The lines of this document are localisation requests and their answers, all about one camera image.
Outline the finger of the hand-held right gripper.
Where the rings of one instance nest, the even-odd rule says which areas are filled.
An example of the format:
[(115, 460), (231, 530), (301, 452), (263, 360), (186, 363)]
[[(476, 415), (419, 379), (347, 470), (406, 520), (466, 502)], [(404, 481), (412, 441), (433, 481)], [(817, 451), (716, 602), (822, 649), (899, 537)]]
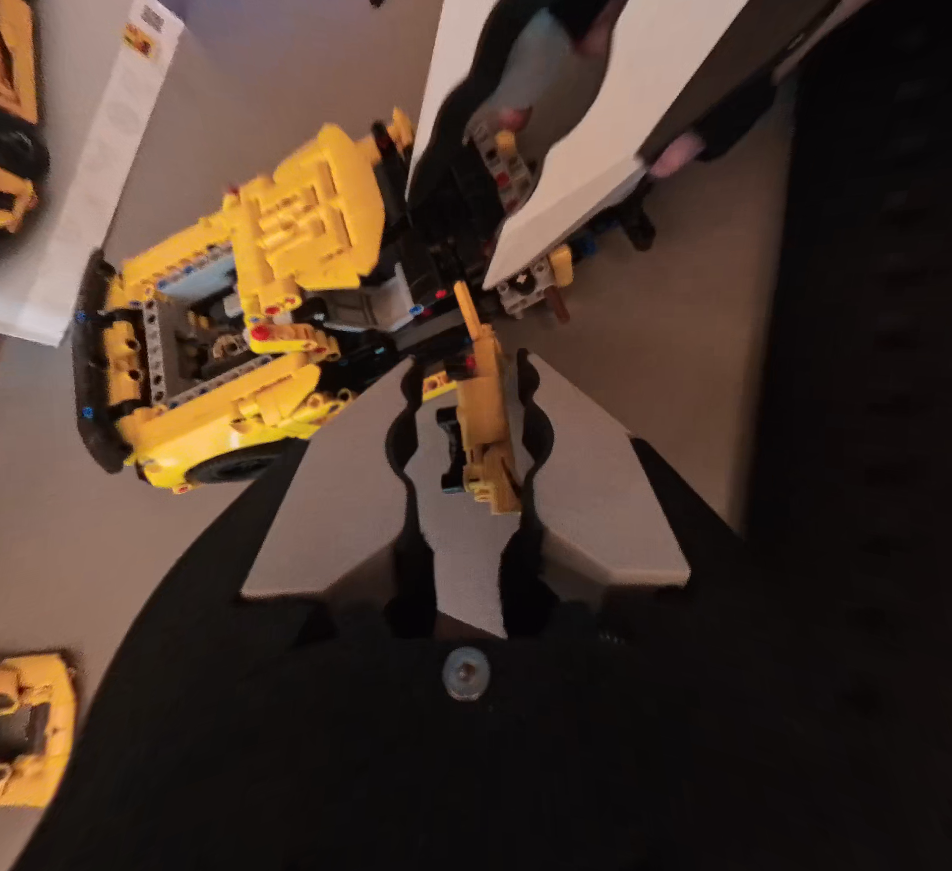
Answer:
[(422, 97), (413, 147), (407, 202), (422, 199), (424, 162), (442, 141), (458, 145), (463, 132), (437, 129), (438, 113), (448, 97), (468, 77), (483, 26), (499, 0), (444, 0)]
[(530, 198), (504, 223), (483, 287), (506, 282), (648, 169), (647, 140), (749, 0), (628, 0), (599, 91), (547, 153)]

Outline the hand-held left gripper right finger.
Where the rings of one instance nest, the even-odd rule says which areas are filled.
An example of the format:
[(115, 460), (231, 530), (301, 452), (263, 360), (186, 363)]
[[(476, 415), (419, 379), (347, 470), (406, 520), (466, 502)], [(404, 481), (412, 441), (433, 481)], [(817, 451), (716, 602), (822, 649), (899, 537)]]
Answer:
[(542, 578), (565, 601), (599, 605), (613, 588), (682, 588), (691, 569), (629, 431), (540, 356), (533, 402), (553, 445), (533, 479)]

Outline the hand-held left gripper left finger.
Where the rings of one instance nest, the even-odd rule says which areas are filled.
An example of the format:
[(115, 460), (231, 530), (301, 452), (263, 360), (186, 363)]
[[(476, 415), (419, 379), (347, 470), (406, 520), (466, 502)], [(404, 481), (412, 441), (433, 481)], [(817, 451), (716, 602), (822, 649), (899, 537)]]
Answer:
[(398, 592), (396, 547), (417, 516), (407, 473), (419, 449), (422, 370), (406, 358), (307, 443), (244, 581), (253, 604), (383, 608)]

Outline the grey black brick chassis module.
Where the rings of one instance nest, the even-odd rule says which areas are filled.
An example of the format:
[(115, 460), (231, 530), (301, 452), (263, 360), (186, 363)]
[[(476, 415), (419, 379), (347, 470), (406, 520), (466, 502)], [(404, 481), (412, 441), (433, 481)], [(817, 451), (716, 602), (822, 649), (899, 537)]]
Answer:
[[(507, 220), (528, 201), (533, 184), (530, 166), (518, 151), (515, 134), (478, 123), (470, 127), (465, 142), (474, 145), (495, 181), (504, 220)], [(495, 285), (492, 290), (502, 310), (515, 319), (522, 318), (531, 306), (543, 302), (558, 310), (560, 292), (573, 283), (578, 264), (598, 253), (601, 236), (613, 229), (624, 232), (636, 250), (649, 250), (656, 228), (647, 215), (644, 200), (652, 189), (652, 181), (641, 181), (619, 205), (600, 211), (562, 243), (532, 258), (515, 274)]]

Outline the yellow toy brick car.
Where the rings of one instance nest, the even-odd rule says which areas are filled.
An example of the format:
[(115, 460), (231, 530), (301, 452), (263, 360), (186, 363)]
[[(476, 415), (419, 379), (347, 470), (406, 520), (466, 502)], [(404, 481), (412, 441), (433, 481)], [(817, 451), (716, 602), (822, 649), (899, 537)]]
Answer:
[(474, 301), (528, 196), (511, 135), (479, 127), (416, 207), (399, 109), (326, 124), (221, 207), (118, 266), (89, 254), (71, 338), (75, 421), (107, 474), (176, 495), (252, 481), (394, 366), (460, 363)]

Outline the grey desk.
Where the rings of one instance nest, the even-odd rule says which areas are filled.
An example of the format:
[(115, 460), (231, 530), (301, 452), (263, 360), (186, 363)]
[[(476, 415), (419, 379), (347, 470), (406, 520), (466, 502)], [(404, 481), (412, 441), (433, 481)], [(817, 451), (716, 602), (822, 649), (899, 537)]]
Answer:
[[(443, 0), (159, 0), (184, 22), (113, 218), (121, 261), (270, 170), (325, 122), (418, 120)], [(652, 194), (655, 246), (604, 237), (546, 312), (499, 330), (645, 437), (737, 528), (779, 246), (785, 103), (720, 162)], [(95, 690), (160, 578), (240, 491), (174, 497), (102, 473), (73, 418), (67, 344), (2, 343), (2, 656), (66, 651)]]

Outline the black perforated seat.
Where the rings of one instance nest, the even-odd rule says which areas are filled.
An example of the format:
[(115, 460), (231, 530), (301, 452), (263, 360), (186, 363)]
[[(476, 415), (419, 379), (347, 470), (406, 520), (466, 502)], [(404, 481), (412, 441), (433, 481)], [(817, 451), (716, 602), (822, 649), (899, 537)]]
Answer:
[(799, 82), (752, 531), (827, 761), (823, 869), (950, 869), (950, 54)]

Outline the white instruction booklet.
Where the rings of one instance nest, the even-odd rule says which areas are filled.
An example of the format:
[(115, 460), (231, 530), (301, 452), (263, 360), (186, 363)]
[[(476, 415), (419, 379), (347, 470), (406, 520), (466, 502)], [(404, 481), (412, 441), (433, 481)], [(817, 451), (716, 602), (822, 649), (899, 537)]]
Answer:
[(3, 337), (56, 347), (105, 242), (184, 31), (158, 0), (28, 0), (38, 47), (38, 205), (2, 234)]

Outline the yellow brick hood panel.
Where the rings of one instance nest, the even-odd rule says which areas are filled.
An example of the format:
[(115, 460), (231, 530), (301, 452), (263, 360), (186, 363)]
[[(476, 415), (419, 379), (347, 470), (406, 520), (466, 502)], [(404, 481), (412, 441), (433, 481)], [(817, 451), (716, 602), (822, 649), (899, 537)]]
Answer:
[(44, 809), (73, 750), (77, 698), (70, 666), (56, 652), (1, 663), (1, 807)]

